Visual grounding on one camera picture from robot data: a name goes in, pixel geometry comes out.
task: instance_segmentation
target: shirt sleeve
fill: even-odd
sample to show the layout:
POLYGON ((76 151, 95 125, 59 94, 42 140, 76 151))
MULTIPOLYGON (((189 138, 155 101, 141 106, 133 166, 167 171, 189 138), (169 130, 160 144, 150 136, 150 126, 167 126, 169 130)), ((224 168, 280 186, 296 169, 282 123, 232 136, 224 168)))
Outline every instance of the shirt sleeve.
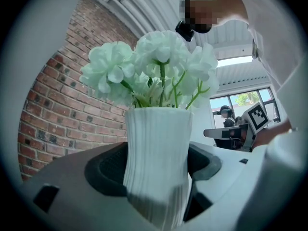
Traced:
POLYGON ((228 119, 224 122, 224 125, 225 128, 234 127, 234 122, 228 119))

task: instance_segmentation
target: green foliage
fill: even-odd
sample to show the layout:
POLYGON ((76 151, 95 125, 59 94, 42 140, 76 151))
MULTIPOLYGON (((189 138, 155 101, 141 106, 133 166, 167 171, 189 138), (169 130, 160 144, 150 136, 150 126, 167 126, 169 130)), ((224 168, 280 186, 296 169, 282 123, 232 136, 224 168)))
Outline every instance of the green foliage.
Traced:
POLYGON ((239 106, 248 105, 250 103, 257 103, 259 101, 260 99, 256 92, 249 92, 249 93, 238 95, 237 99, 235 100, 235 102, 239 106))

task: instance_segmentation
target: green leaf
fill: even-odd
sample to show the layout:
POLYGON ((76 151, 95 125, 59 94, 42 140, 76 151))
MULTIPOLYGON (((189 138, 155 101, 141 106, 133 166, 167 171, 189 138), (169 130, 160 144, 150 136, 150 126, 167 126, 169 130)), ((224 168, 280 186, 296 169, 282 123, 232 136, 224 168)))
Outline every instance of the green leaf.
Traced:
POLYGON ((148 87, 150 87, 153 84, 153 79, 150 77, 148 81, 148 87))

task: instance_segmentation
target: ceiling light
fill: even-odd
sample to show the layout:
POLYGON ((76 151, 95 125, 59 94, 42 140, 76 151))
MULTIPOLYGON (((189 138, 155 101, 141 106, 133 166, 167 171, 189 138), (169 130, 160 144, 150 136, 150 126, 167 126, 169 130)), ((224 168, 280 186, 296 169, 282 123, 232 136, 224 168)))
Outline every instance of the ceiling light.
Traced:
POLYGON ((252 56, 235 57, 235 58, 219 60, 217 67, 223 67, 234 64, 244 64, 250 62, 252 62, 252 56))

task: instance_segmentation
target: ribbed vase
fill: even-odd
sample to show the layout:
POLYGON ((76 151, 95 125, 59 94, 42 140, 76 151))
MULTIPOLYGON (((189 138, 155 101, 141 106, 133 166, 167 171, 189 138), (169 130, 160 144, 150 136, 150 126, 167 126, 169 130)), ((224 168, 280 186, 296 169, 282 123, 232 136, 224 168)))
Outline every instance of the ribbed vase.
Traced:
POLYGON ((178 227, 190 192, 187 153, 193 113, 166 107, 136 108, 126 111, 125 119, 128 200, 159 230, 178 227))

